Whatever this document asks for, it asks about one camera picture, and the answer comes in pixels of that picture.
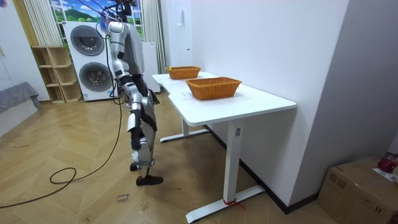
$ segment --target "black cable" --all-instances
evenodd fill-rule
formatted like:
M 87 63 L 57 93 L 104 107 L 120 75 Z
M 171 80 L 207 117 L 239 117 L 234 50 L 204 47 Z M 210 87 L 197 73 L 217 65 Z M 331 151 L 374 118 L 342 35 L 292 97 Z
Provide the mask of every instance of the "black cable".
M 110 69 L 110 67 L 109 67 L 108 44 L 107 44 L 107 42 L 106 42 L 106 39 L 105 39 L 105 44 L 106 44 L 106 63 L 107 63 L 107 65 L 108 65 L 108 70 L 109 70 L 110 74 L 112 74 L 112 73 L 111 73 L 111 69 Z M 112 90 L 112 93 L 111 93 L 111 94 L 114 93 L 115 88 L 119 89 L 119 85 L 118 85 L 117 82 L 116 82 L 116 85 L 114 85 L 113 78 L 112 78 L 112 86 L 113 86 L 113 90 Z M 51 196 L 51 195 L 53 195 L 53 194 L 56 194 L 56 193 L 58 193 L 59 191 L 63 190 L 65 187 L 68 187 L 68 185 L 69 185 L 70 183 L 72 183 L 72 182 L 74 182 L 74 181 L 77 181 L 77 180 L 81 180 L 81 179 L 83 179 L 83 178 L 85 178 L 85 177 L 88 177 L 89 175 L 94 174 L 95 172 L 99 171 L 102 167 L 104 167 L 105 164 L 110 160 L 110 158 L 111 158 L 111 156 L 112 156 L 114 150 L 116 149 L 116 146 L 118 145 L 119 137 L 120 137 L 120 129 L 121 129 L 121 125 L 122 125 L 122 104 L 123 104 L 123 103 L 120 102 L 120 93 L 119 93 L 117 99 L 119 100 L 119 103 L 115 102 L 115 96 L 113 96 L 113 103 L 119 105 L 119 111 L 120 111 L 118 136 L 117 136 L 116 141 L 115 141 L 115 143 L 114 143 L 114 146 L 113 146 L 113 149 L 112 149 L 111 154 L 109 155 L 109 157 L 107 158 L 107 160 L 106 160 L 99 168 L 97 168 L 97 169 L 94 170 L 93 172 L 91 172 L 91 173 L 89 173 L 89 174 L 87 174 L 87 175 L 84 175 L 83 177 L 79 177 L 79 178 L 77 178 L 77 179 L 75 179 L 76 174 L 77 174 L 77 170 L 76 170 L 76 168 L 74 168 L 74 167 L 66 167 L 66 168 L 64 168 L 64 169 L 58 170 L 58 171 L 56 171 L 55 173 L 53 173 L 53 174 L 51 175 L 51 177 L 50 177 L 50 182 L 51 182 L 52 184 L 65 184 L 63 187 L 61 187 L 60 189 L 58 189 L 58 190 L 56 190 L 56 191 L 53 191 L 53 192 L 51 192 L 51 193 L 49 193 L 49 194 L 46 194 L 46 195 L 43 195 L 43 196 L 40 196 L 40 197 L 37 197 L 37 198 L 33 198 L 33 199 L 27 200 L 27 201 L 25 201 L 25 202 L 19 202 L 19 203 L 13 203 L 13 204 L 10 204 L 10 205 L 0 206 L 0 209 L 2 209 L 2 208 L 9 208 L 9 207 L 17 206 L 17 205 L 23 205 L 23 204 L 25 204 L 25 203 L 34 202 L 34 201 L 43 199 L 43 198 L 45 198 L 45 197 Z M 73 177 L 72 177 L 70 180 L 68 180 L 68 181 L 62 181 L 62 182 L 56 182 L 56 181 L 53 181 L 53 180 L 52 180 L 52 178 L 53 178 L 56 174 L 58 174 L 58 173 L 60 173 L 60 172 L 62 172 L 62 171 L 64 171 L 64 170 L 73 170 L 73 171 L 74 171 L 74 172 L 73 172 Z
M 107 66 L 108 66 L 109 74 L 112 74 L 111 67 L 109 66 L 109 53 L 108 53 L 108 41 L 107 41 L 107 40 L 109 40 L 109 39 L 111 38 L 111 36 L 110 36 L 109 34 L 106 34 L 106 35 L 105 35 L 105 38 L 104 38 L 104 37 L 101 35 L 101 33 L 98 31 L 98 24 L 99 24 L 99 22 L 97 22 L 97 24 L 95 25 L 95 30 L 97 31 L 98 35 L 99 35 L 102 39 L 104 39 L 104 41 L 105 41 L 106 64 L 107 64 Z M 120 98 L 120 93 L 121 93 L 121 92 L 119 91 L 118 86 L 116 86 L 118 83 L 116 82 L 116 84 L 115 84 L 115 82 L 114 82 L 114 80 L 113 80 L 113 77 L 111 78 L 111 81 L 112 81 L 112 92 L 109 94 L 109 97 L 110 97 L 110 98 L 113 98 L 113 103 L 114 103 L 114 104 L 119 105 L 120 100 L 119 100 L 119 103 L 115 102 L 115 98 L 116 98 L 116 96 L 114 95 L 115 88 L 116 88 L 117 91 L 118 91 L 118 98 Z M 122 103 L 121 103 L 121 104 L 123 104 L 123 103 L 126 101 L 126 98 L 127 98 L 127 96 L 124 97 L 124 99 L 122 100 Z

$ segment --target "wooden shelf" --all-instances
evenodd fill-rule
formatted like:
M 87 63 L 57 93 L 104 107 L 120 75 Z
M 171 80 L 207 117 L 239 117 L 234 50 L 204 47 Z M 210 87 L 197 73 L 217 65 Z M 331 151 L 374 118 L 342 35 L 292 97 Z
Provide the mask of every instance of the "wooden shelf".
M 72 85 L 62 85 L 61 88 L 66 102 L 76 102 L 80 100 L 81 93 L 77 82 Z
M 70 60 L 70 56 L 66 47 L 48 48 L 48 50 L 51 56 L 52 65 L 54 65 L 54 67 L 72 65 L 72 61 Z
M 51 103 L 64 103 L 65 102 L 61 88 L 59 86 L 47 87 L 47 91 L 50 95 Z
M 58 79 L 53 68 L 40 68 L 40 73 L 46 87 L 54 86 L 53 84 L 58 86 Z
M 65 82 L 65 83 L 61 83 L 61 86 L 67 86 L 67 85 L 73 85 L 77 82 L 77 80 L 72 81 L 72 82 Z
M 72 85 L 77 81 L 75 70 L 72 66 L 66 68 L 56 68 L 55 73 L 57 74 L 61 85 Z
M 54 66 L 54 68 L 67 68 L 67 67 L 71 67 L 72 63 L 68 64 L 68 65 L 56 65 Z
M 57 45 L 57 46 L 39 46 L 39 45 L 33 45 L 33 46 L 30 46 L 30 47 L 32 47 L 32 48 L 55 48 L 55 47 L 65 47 L 64 45 Z
M 39 68 L 52 68 L 52 65 L 39 65 Z
M 52 68 L 49 52 L 46 48 L 32 48 L 33 56 L 39 68 Z
M 55 86 L 60 86 L 58 83 L 49 83 L 45 87 L 55 87 Z
M 31 47 L 51 102 L 78 101 L 81 93 L 68 49 L 65 46 Z
M 57 98 L 53 101 L 51 101 L 52 104 L 59 104 L 59 103 L 65 103 L 65 101 L 63 100 L 63 98 Z

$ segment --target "white door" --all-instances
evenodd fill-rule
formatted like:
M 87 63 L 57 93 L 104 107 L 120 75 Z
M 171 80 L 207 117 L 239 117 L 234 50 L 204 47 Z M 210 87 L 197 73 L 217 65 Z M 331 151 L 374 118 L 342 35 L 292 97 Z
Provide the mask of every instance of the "white door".
M 11 81 L 28 82 L 39 93 L 39 100 L 49 100 L 49 94 L 12 1 L 7 1 L 6 8 L 0 7 L 0 21 L 0 57 Z
M 0 82 L 11 81 L 10 76 L 8 75 L 7 69 L 4 66 L 4 63 L 1 60 L 1 49 L 0 49 Z

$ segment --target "red object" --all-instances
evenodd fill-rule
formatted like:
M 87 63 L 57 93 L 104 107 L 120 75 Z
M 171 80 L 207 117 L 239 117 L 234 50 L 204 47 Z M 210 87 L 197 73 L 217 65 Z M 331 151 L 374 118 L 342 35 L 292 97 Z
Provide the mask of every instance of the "red object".
M 377 164 L 378 168 L 384 172 L 391 173 L 397 164 L 392 159 L 381 159 L 381 161 Z
M 226 205 L 239 205 L 240 207 L 242 207 L 243 209 L 246 210 L 246 207 L 241 205 L 239 202 L 236 202 L 236 199 L 233 202 L 225 202 L 224 199 L 223 199 L 223 201 L 224 201 L 224 204 L 226 204 Z

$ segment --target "orange basket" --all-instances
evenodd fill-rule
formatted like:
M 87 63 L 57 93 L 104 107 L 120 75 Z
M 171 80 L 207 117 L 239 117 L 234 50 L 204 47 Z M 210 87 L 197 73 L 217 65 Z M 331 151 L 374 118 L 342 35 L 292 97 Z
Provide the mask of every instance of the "orange basket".
M 187 80 L 192 95 L 199 100 L 219 99 L 234 96 L 242 82 L 232 78 L 199 78 Z
M 201 68 L 188 66 L 188 67 L 172 67 L 166 68 L 167 73 L 171 79 L 188 79 L 197 78 Z

